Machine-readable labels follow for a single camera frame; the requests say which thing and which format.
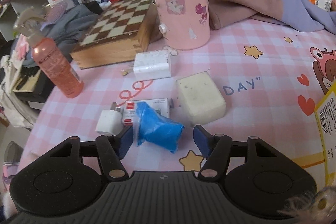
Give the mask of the small white usb charger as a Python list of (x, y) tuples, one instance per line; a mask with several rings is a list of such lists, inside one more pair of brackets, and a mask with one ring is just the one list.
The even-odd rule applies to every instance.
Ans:
[(113, 102), (109, 110), (103, 110), (96, 125), (96, 132), (105, 136), (116, 136), (124, 128), (121, 109)]

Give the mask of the wooden chess board box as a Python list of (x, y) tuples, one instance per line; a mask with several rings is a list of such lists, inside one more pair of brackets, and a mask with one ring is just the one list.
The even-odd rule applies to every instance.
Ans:
[(152, 0), (120, 0), (102, 13), (71, 52), (80, 69), (133, 61), (150, 44), (157, 8)]

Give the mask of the mauve and purple cloth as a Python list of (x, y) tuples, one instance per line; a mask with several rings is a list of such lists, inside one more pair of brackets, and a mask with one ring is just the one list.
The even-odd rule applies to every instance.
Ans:
[(335, 34), (335, 12), (325, 11), (308, 0), (208, 0), (210, 27), (219, 30), (252, 18), (299, 32), (327, 30)]

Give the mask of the yellow cardboard box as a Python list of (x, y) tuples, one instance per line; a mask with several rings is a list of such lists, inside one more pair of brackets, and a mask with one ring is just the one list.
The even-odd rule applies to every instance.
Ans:
[(335, 84), (333, 84), (314, 109), (322, 143), (326, 185), (331, 185), (335, 181), (335, 109)]

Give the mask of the white power adapter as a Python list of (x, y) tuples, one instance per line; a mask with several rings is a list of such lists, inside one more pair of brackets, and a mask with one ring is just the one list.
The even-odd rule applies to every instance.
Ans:
[(168, 50), (137, 53), (131, 68), (121, 70), (123, 76), (133, 72), (137, 81), (165, 79), (172, 76)]

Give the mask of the cream white eraser block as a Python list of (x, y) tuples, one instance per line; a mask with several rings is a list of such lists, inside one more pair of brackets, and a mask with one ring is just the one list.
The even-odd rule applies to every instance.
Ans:
[(191, 125), (203, 125), (225, 116), (226, 101), (208, 72), (176, 80), (178, 97)]

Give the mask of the pink checkered tablecloth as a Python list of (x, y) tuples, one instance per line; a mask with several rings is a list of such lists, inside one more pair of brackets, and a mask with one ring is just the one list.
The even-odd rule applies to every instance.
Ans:
[(66, 98), (54, 89), (28, 138), (20, 166), (29, 165), (70, 136), (94, 140), (96, 124), (112, 103), (166, 98), (171, 119), (185, 127), (176, 153), (151, 143), (132, 145), (122, 163), (134, 170), (197, 170), (204, 164), (193, 142), (193, 129), (181, 108), (176, 82), (208, 72), (226, 101), (222, 119), (206, 125), (212, 134), (235, 141), (257, 136), (304, 167), (319, 188), (325, 185), (321, 138), (312, 106), (323, 98), (313, 70), (311, 48), (332, 51), (335, 36), (327, 31), (292, 28), (247, 19), (211, 32), (210, 41), (192, 51), (172, 50), (173, 75), (138, 82), (122, 75), (129, 63), (78, 70), (82, 93)]

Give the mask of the orange spray bottle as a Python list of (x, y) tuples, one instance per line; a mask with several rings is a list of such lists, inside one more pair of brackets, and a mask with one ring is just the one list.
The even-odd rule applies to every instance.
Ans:
[(14, 23), (14, 30), (26, 38), (32, 49), (33, 60), (43, 73), (67, 97), (75, 98), (83, 90), (84, 82), (74, 71), (53, 39), (48, 38), (32, 25), (32, 21), (43, 22), (32, 7), (23, 11)]

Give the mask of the lower orange white carton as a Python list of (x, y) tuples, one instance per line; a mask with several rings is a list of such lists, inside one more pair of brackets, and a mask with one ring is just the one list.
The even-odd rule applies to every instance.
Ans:
[(308, 0), (312, 4), (318, 6), (319, 8), (325, 10), (325, 11), (331, 11), (331, 1), (328, 0)]

